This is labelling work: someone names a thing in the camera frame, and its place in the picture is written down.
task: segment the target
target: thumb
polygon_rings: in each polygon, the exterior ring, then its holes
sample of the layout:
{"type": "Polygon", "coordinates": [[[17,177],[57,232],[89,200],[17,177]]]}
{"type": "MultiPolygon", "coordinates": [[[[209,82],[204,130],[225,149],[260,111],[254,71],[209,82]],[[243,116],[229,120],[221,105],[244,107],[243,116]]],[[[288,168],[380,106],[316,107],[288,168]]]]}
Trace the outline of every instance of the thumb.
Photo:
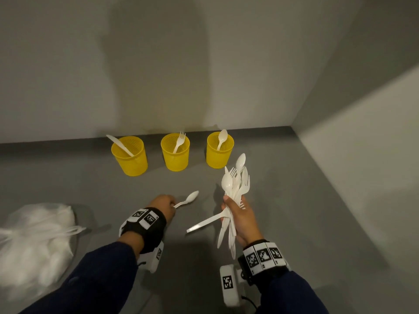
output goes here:
{"type": "Polygon", "coordinates": [[[224,195],[223,200],[224,200],[224,203],[230,208],[233,214],[237,214],[241,211],[240,207],[229,196],[224,195]]]}

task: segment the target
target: blue sleeve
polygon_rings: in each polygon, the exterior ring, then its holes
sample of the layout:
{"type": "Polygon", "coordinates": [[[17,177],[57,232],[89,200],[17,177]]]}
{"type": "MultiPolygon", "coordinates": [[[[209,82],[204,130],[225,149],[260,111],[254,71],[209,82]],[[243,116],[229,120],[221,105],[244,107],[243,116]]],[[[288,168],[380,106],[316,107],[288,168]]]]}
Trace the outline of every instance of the blue sleeve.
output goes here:
{"type": "Polygon", "coordinates": [[[308,282],[294,271],[273,278],[261,293],[258,314],[328,314],[308,282]]]}
{"type": "Polygon", "coordinates": [[[61,287],[21,313],[119,313],[136,274],[132,248],[122,242],[108,244],[87,253],[61,287]]]}

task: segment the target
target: bundle of plastic cutlery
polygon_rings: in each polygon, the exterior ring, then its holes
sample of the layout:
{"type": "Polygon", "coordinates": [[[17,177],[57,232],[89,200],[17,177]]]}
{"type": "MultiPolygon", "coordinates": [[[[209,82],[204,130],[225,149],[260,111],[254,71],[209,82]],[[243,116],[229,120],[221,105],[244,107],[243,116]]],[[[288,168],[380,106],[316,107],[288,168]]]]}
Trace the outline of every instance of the bundle of plastic cutlery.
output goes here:
{"type": "MultiPolygon", "coordinates": [[[[236,162],[236,166],[233,167],[230,171],[225,167],[225,173],[221,181],[221,187],[223,188],[225,195],[228,195],[232,198],[238,206],[242,209],[245,209],[244,204],[241,201],[241,196],[246,194],[250,189],[250,176],[247,172],[247,168],[244,166],[246,162],[246,155],[243,153],[239,156],[236,162]]],[[[234,225],[233,215],[230,208],[226,207],[221,213],[214,215],[199,224],[189,228],[186,232],[191,232],[196,229],[199,229],[211,222],[223,218],[223,224],[221,226],[220,234],[218,236],[217,248],[220,248],[220,245],[223,241],[224,233],[227,228],[228,231],[228,247],[231,251],[231,256],[235,259],[235,237],[236,229],[234,225]]]]}

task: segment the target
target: white plastic bag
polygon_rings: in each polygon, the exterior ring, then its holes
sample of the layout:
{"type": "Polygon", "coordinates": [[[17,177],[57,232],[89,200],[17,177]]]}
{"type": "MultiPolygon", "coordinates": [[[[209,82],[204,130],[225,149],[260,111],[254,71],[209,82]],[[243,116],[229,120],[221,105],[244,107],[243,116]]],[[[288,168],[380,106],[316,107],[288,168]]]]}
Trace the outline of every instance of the white plastic bag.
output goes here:
{"type": "Polygon", "coordinates": [[[12,213],[0,228],[0,286],[9,299],[39,296],[56,283],[73,257],[70,237],[84,229],[64,204],[26,205],[12,213]]]}

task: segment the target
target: yellow container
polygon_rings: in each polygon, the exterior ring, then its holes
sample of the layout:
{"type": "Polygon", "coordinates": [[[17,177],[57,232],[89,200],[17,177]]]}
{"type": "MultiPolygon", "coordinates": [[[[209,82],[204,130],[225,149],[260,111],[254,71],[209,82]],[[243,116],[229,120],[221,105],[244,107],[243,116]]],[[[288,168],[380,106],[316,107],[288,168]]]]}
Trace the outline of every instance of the yellow container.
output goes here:
{"type": "Polygon", "coordinates": [[[164,161],[169,170],[179,172],[188,166],[189,161],[189,146],[188,137],[185,137],[185,142],[178,148],[176,153],[173,153],[176,147],[179,133],[170,133],[161,139],[161,149],[163,150],[164,161]]]}
{"type": "Polygon", "coordinates": [[[124,173],[128,176],[138,176],[143,174],[148,167],[144,142],[138,137],[122,137],[119,140],[134,155],[133,157],[130,157],[115,143],[112,145],[112,154],[117,159],[124,173]]]}
{"type": "Polygon", "coordinates": [[[217,151],[219,134],[219,132],[213,132],[207,138],[207,164],[213,169],[221,169],[227,165],[234,146],[233,138],[231,135],[228,135],[227,140],[221,145],[220,150],[217,151]]]}

